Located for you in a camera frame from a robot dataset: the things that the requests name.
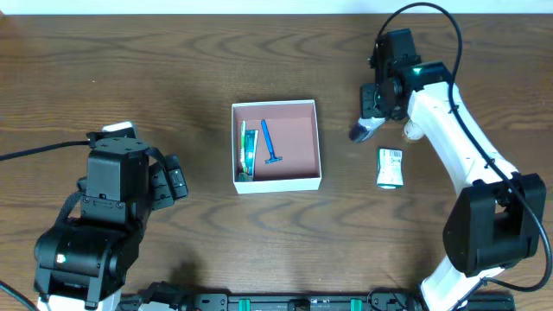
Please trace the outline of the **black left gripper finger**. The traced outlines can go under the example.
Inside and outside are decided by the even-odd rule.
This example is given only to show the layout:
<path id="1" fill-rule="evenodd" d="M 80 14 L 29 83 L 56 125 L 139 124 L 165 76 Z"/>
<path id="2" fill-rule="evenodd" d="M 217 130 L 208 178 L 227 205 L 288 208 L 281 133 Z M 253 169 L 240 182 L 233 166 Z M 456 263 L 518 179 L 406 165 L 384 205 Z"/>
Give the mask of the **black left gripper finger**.
<path id="1" fill-rule="evenodd" d="M 168 173 L 168 185 L 174 200 L 181 200 L 188 196 L 188 185 L 181 170 L 181 164 L 177 155 L 167 155 L 166 171 Z"/>
<path id="2" fill-rule="evenodd" d="M 149 196 L 154 211 L 174 205 L 175 200 L 161 166 L 149 167 Z"/>

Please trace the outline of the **white bamboo print lotion tube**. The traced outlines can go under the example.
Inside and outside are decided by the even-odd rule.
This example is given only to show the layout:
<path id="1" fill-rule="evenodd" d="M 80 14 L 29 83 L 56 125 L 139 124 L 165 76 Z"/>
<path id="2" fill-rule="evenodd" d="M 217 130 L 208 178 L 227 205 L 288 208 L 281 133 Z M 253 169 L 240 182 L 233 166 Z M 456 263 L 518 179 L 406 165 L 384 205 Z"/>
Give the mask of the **white bamboo print lotion tube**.
<path id="1" fill-rule="evenodd" d="M 419 141 L 425 136 L 423 130 L 411 119 L 404 125 L 402 135 L 407 143 Z"/>

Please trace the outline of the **clear foam soap pump bottle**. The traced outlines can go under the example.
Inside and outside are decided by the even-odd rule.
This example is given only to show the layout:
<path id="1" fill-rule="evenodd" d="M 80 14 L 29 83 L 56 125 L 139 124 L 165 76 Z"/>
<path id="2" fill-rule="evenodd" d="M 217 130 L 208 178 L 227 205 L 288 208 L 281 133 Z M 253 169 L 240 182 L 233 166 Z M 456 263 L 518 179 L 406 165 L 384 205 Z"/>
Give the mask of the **clear foam soap pump bottle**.
<path id="1" fill-rule="evenodd" d="M 354 143 L 362 143 L 371 138 L 376 130 L 386 122 L 383 117 L 360 117 L 358 122 L 351 128 L 349 138 Z"/>

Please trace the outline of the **teal toothpaste tube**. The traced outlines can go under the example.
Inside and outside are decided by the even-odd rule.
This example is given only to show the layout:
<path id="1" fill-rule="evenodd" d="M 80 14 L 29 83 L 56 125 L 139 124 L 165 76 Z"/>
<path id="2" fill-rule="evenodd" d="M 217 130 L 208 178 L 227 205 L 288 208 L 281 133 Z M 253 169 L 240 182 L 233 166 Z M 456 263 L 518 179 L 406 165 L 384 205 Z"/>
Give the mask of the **teal toothpaste tube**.
<path id="1" fill-rule="evenodd" d="M 245 172 L 252 180 L 255 174 L 258 130 L 245 131 Z"/>

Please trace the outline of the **blue disposable razor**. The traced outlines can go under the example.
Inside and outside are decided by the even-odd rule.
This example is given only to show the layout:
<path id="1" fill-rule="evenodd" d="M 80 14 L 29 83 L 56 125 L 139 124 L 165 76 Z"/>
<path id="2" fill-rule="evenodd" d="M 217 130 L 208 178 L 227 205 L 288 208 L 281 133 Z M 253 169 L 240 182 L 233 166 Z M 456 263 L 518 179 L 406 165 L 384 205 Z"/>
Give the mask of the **blue disposable razor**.
<path id="1" fill-rule="evenodd" d="M 283 158 L 281 156 L 276 156 L 276 153 L 275 153 L 275 150 L 274 150 L 274 147 L 273 147 L 273 143 L 271 141 L 269 128 L 268 128 L 268 125 L 267 125 L 265 119 L 261 120 L 261 126 L 262 126 L 262 130 L 263 130 L 263 133 L 264 133 L 264 140 L 265 140 L 266 145 L 267 145 L 267 150 L 268 150 L 269 155 L 270 155 L 270 158 L 267 159 L 265 161 L 265 163 L 270 164 L 270 163 L 281 161 Z"/>

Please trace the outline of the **white box with pink interior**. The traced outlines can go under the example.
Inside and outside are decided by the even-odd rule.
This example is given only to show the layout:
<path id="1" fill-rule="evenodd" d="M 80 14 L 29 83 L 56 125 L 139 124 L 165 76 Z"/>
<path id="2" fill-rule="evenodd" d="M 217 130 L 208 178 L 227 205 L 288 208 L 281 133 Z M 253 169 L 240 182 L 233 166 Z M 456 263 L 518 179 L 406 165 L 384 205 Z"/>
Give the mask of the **white box with pink interior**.
<path id="1" fill-rule="evenodd" d="M 322 179 L 319 129 L 313 99 L 236 103 L 232 118 L 232 182 L 238 194 L 310 191 Z M 283 159 L 266 164 L 270 158 L 261 120 L 265 119 L 276 156 Z M 243 174 L 240 164 L 240 126 L 258 130 L 255 174 Z"/>

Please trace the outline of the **green white soap bar pack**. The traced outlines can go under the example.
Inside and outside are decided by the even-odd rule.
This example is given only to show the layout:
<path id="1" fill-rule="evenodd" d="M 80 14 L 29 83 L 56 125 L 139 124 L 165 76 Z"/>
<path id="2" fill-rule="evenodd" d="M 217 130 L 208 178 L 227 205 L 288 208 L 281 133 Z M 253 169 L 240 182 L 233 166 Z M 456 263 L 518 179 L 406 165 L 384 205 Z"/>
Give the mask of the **green white soap bar pack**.
<path id="1" fill-rule="evenodd" d="M 376 180 L 376 184 L 378 187 L 384 189 L 394 189 L 404 186 L 402 160 L 402 150 L 378 150 L 378 174 Z"/>

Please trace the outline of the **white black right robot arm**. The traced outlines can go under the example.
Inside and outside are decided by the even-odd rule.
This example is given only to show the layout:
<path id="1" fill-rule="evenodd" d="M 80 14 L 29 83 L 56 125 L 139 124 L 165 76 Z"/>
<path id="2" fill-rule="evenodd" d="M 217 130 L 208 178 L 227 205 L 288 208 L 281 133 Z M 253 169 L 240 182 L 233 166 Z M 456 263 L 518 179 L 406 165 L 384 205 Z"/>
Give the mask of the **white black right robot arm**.
<path id="1" fill-rule="evenodd" d="M 476 293 L 538 248 L 550 250 L 543 181 L 522 175 L 496 150 L 467 110 L 454 70 L 423 61 L 408 29 L 380 33 L 369 64 L 375 80 L 360 89 L 352 141 L 364 142 L 388 121 L 403 122 L 405 138 L 429 140 L 457 196 L 442 233 L 445 256 L 409 299 L 410 309 L 508 308 L 506 296 Z"/>

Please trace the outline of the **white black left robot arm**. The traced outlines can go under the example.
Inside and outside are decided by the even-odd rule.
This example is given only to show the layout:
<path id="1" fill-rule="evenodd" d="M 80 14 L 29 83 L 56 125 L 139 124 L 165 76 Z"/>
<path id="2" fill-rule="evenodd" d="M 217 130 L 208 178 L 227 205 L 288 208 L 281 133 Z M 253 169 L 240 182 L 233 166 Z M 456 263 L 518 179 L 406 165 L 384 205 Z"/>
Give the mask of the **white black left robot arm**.
<path id="1" fill-rule="evenodd" d="M 95 142 L 87 174 L 35 245 L 35 290 L 94 310 L 125 284 L 150 214 L 188 196 L 177 155 L 128 137 Z"/>

